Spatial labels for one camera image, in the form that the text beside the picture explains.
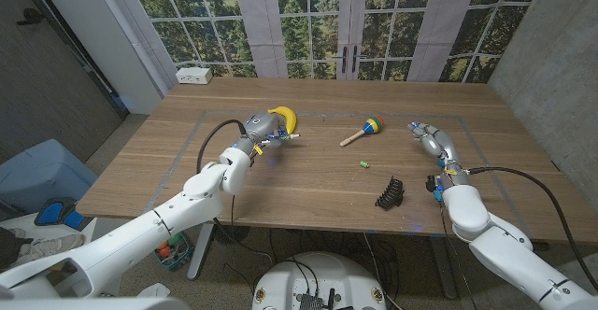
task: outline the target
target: maraca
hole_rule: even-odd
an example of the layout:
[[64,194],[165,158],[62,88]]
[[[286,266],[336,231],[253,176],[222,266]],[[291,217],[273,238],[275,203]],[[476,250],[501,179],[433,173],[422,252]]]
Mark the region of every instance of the maraca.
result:
[[382,129],[383,124],[384,124],[384,120],[379,116],[375,116],[375,117],[371,117],[371,118],[367,119],[367,121],[365,122],[365,125],[363,126],[363,129],[361,129],[355,135],[345,139],[343,142],[340,143],[340,146],[341,147],[346,146],[347,144],[353,142],[353,140],[357,139],[357,137],[359,137],[365,133],[377,133],[380,129]]

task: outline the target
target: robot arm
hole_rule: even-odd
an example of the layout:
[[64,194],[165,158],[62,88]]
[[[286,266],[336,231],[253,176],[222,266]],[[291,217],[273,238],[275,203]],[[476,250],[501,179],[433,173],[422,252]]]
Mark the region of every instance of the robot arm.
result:
[[436,189],[448,210],[452,230],[490,271],[549,310],[573,308],[590,294],[533,252],[530,239],[513,224],[488,212],[476,188],[469,185],[449,135],[434,126],[407,125],[416,141],[438,158],[442,168]]
[[[282,115],[294,120],[290,109]],[[221,192],[241,191],[251,165],[249,155],[256,146],[263,146],[264,140],[277,140],[270,133],[284,129],[283,124],[284,120],[275,113],[252,117],[245,124],[248,133],[224,150],[219,162],[208,163],[187,180],[183,190],[170,200],[83,247],[0,274],[0,286],[9,290],[14,299],[97,296],[115,276],[137,264],[171,236],[215,218],[222,210]],[[288,136],[290,132],[279,131],[278,135],[281,134]],[[57,265],[67,265],[75,272],[52,285],[46,276]]]

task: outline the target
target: small green object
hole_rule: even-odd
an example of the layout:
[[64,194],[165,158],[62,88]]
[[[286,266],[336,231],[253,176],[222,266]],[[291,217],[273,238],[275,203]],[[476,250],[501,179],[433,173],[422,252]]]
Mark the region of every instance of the small green object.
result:
[[182,237],[183,236],[180,233],[176,233],[175,235],[171,236],[170,239],[168,239],[168,245],[170,245],[170,246],[174,245]]

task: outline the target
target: power outlet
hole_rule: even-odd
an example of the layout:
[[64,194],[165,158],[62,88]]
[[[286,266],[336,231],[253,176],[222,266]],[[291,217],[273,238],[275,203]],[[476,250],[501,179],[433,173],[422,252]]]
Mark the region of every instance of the power outlet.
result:
[[209,68],[189,67],[181,68],[177,72],[179,83],[191,83],[205,85],[212,79],[212,71]]

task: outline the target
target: wooden table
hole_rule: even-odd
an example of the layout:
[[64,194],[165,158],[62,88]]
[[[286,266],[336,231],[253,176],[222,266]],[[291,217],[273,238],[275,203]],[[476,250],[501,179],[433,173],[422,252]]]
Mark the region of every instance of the wooden table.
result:
[[[500,98],[479,84],[215,77],[208,85],[177,85],[93,184],[78,212],[139,216],[177,194],[195,174],[197,152],[215,125],[276,106],[295,111],[301,137],[256,158],[235,199],[235,225],[444,233],[438,203],[424,187],[426,177],[439,172],[435,158],[405,128],[420,121],[451,135],[464,167],[512,167],[545,182],[573,236],[598,242],[596,213]],[[384,119],[380,133],[338,146],[375,114]],[[234,125],[220,130],[204,162],[216,160],[237,137]],[[384,211],[374,202],[391,176],[405,183],[405,199]],[[565,239],[550,200],[532,182],[503,173],[471,176],[471,182],[492,213],[533,239]],[[219,219],[230,222],[231,197],[223,200]]]

